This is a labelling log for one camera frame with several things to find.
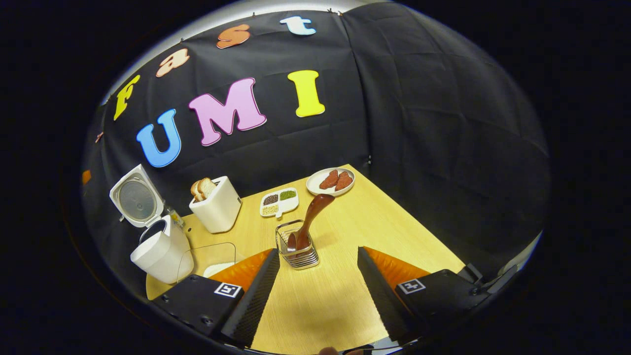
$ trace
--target brown spatula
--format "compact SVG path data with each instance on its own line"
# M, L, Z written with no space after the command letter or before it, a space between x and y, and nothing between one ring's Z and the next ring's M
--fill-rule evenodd
M287 252L291 253L296 250L301 250L309 246L309 227L315 217L335 200L334 196L321 193L314 197L313 201L307 208L307 215L305 216L305 222L302 227L296 233L291 233L287 241ZM297 258L301 254L289 256L290 259Z

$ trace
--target screw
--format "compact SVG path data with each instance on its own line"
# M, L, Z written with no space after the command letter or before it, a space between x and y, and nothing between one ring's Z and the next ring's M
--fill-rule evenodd
M213 324L213 320L208 318L208 316L201 316L200 320L201 320L202 323L204 323L205 325L207 325L209 327L210 327L211 324Z

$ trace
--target blue letter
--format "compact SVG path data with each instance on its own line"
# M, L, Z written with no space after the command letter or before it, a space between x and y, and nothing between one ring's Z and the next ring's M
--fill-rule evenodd
M169 147L166 152L161 152L158 150L158 147L156 147L156 142L151 134L151 132L153 132L152 124L143 127L136 135L136 140L140 142L143 148L144 156L147 157L149 164L152 166L165 167L171 164L180 154L182 141L175 127L174 116L175 109L171 109L158 117L158 123L164 126L164 130L167 133Z
M280 20L280 23L286 23L289 31L295 35L308 36L316 32L314 28L305 27L305 23L311 23L308 18L303 19L300 16L293 16Z

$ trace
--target black fabric curtain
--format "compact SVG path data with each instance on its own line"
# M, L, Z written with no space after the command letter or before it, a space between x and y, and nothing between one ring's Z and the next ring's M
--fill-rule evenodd
M317 33L291 33L280 24L291 16L310 19ZM219 34L241 24L251 37L217 48ZM183 48L188 62L156 77L160 63ZM287 75L300 70L318 72L322 114L297 117L297 89ZM119 222L109 198L138 164L181 215L191 213L191 184L206 176L228 176L245 197L351 164L488 277L543 227L548 155L528 100L477 46L402 5L369 4L341 16L289 11L244 18L184 40L130 80L137 75L117 120L118 91L88 132L84 170L92 179L83 204L103 258L139 295L144 272L129 255L143 230ZM231 135L215 126L221 139L202 145L190 101L208 93L224 104L231 84L244 78L255 79L252 93L266 122L239 131L236 115ZM153 167L136 135L153 124L156 147L166 150L156 119L170 109L181 151L169 165Z

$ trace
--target clear glass bottle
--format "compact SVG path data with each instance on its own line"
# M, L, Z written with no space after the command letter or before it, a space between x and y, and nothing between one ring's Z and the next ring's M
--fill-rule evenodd
M173 219L173 221L175 222L175 224L177 224L180 227L184 227L184 220L182 219L182 217L180 217L180 215L175 211L175 209L169 205L164 205L164 211L171 216L171 218Z

